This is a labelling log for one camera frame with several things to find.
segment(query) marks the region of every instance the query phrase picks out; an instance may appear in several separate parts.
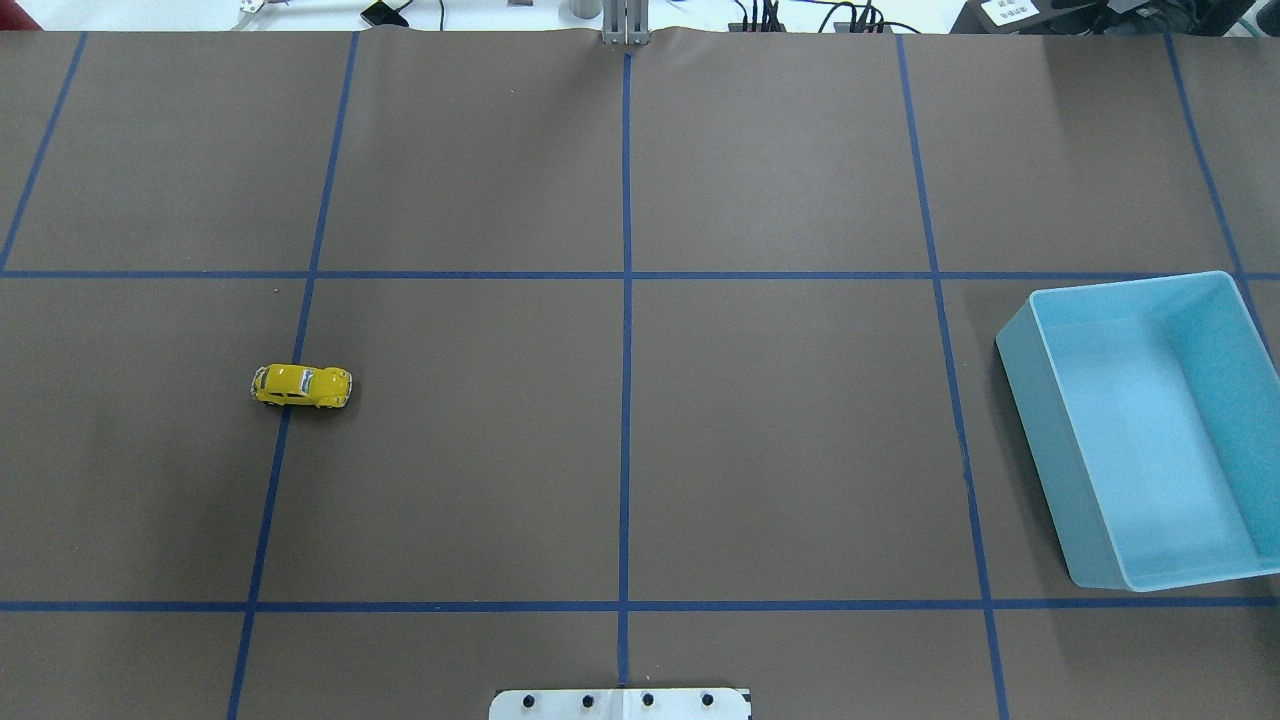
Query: metal bracket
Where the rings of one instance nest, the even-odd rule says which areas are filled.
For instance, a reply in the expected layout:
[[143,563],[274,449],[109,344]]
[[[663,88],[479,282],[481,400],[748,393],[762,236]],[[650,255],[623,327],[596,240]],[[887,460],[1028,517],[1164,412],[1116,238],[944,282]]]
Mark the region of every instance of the metal bracket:
[[648,45],[649,0],[604,0],[604,44]]
[[489,720],[751,720],[751,693],[732,688],[506,691]]

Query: black device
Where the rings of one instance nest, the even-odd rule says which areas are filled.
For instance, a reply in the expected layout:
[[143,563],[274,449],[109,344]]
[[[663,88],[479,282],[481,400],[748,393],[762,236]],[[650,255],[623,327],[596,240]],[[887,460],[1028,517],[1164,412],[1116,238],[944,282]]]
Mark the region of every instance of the black device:
[[392,8],[387,3],[383,3],[383,0],[378,0],[372,5],[361,10],[360,17],[371,26],[408,27],[408,20],[399,14],[399,10]]

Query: grid square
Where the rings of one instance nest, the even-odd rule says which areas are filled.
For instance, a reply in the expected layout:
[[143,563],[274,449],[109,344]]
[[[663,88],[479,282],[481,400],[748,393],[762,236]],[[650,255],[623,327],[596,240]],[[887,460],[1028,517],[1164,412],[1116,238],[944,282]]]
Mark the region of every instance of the grid square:
[[0,597],[244,598],[279,427],[246,391],[301,291],[0,282]]
[[617,597],[622,287],[321,281],[262,597]]
[[637,284],[631,597],[977,597],[936,316],[928,282]]
[[93,35],[9,268],[305,269],[348,42]]
[[622,55],[396,29],[360,37],[323,266],[621,270]]
[[1187,96],[1240,260],[1280,272],[1280,47],[1271,42],[1179,36]]
[[942,269],[1230,269],[1161,38],[1074,40],[905,41]]
[[1280,282],[1254,281],[1249,283],[1249,292],[1267,337],[1271,361],[1280,366]]
[[826,40],[677,28],[636,56],[637,269],[929,268],[893,42]]
[[0,614],[5,717],[221,719],[239,612]]
[[[1065,282],[959,281],[945,284],[951,343],[965,413],[969,455],[997,598],[1133,597],[1082,588],[1066,571],[1036,461],[996,350],[996,333],[1036,290]],[[1249,578],[1176,588],[1153,596],[1272,596],[1280,578]]]
[[1271,717],[1280,707],[1280,609],[997,614],[1009,714]]
[[756,717],[989,719],[982,612],[635,612],[631,682],[751,691]]
[[[35,32],[0,33],[0,233],[9,232],[40,140],[54,113],[58,92],[76,53],[77,36]],[[4,242],[0,234],[0,243]]]
[[602,614],[259,615],[239,717],[481,719],[502,689],[612,688]]

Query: white object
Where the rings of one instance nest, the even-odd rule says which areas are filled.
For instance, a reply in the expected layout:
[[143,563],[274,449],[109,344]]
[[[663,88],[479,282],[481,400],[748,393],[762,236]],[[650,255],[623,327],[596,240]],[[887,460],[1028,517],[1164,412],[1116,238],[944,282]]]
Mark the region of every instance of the white object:
[[489,720],[750,720],[750,697],[733,688],[506,691]]
[[982,9],[987,12],[987,17],[997,27],[1034,18],[1039,14],[1032,0],[987,0],[982,4]]

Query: white label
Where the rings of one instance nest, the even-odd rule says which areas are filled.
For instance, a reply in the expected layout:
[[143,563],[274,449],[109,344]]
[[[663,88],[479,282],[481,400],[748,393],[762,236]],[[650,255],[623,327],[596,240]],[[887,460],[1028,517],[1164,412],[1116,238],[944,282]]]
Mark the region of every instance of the white label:
[[991,22],[996,23],[996,27],[1025,20],[1039,14],[1032,0],[987,0],[982,4],[982,9],[987,12],[987,17],[991,18]]

